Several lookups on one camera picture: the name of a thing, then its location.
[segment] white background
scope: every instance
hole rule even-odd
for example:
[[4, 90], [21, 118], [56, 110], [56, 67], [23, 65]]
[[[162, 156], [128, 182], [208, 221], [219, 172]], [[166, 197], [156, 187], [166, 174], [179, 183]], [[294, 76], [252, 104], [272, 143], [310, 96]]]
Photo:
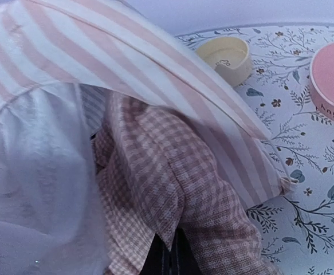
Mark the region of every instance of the white background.
[[334, 0], [127, 0], [173, 35], [230, 26], [334, 23]]

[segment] brown flower print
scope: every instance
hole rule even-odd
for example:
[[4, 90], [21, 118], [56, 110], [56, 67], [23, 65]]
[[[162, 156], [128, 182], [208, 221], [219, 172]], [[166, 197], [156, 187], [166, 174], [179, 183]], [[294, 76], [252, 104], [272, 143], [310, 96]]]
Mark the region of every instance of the brown flower print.
[[257, 69], [257, 70], [256, 70], [256, 72], [257, 72], [257, 73], [259, 73], [259, 74], [263, 74], [263, 73], [265, 72], [265, 70], [264, 70], [264, 69], [261, 69], [261, 68], [259, 68], [259, 69]]
[[294, 160], [292, 158], [286, 158], [286, 162], [285, 163], [286, 163], [287, 166], [292, 166], [293, 163], [294, 163]]
[[307, 189], [305, 189], [305, 191], [303, 191], [303, 193], [305, 195], [307, 195], [307, 197], [309, 197], [311, 195], [311, 193], [313, 193], [313, 190], [311, 190], [309, 187]]
[[280, 107], [281, 106], [281, 99], [274, 99], [272, 102], [271, 102], [272, 106], [274, 107]]

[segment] white sheer fabric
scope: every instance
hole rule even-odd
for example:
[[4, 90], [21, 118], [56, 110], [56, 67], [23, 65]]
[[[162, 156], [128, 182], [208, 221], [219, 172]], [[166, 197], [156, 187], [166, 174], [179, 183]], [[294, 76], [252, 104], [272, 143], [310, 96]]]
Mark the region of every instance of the white sheer fabric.
[[81, 95], [51, 85], [0, 113], [0, 275], [100, 275], [104, 221]]

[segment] pink round box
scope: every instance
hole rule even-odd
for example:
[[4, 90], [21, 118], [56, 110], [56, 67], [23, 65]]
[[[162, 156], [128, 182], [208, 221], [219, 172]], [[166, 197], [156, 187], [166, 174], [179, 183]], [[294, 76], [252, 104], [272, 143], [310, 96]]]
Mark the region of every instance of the pink round box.
[[313, 56], [310, 75], [313, 103], [318, 111], [334, 121], [334, 43]]

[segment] striped cloth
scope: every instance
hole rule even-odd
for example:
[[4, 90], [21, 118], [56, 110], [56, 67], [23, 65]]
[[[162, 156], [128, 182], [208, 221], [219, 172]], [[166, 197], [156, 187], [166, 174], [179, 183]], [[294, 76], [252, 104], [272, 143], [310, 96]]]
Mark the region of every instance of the striped cloth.
[[112, 261], [106, 274], [139, 274], [154, 234], [171, 250], [177, 227], [203, 274], [280, 274], [261, 259], [258, 230], [187, 124], [119, 93], [108, 104], [93, 142]]
[[102, 125], [107, 104], [107, 91], [103, 88], [89, 85], [79, 85], [78, 87], [80, 88], [84, 115], [89, 128], [89, 136], [93, 136]]
[[193, 52], [122, 3], [0, 5], [0, 109], [59, 82], [103, 87], [184, 114], [245, 208], [282, 191], [259, 141], [270, 133], [254, 112]]

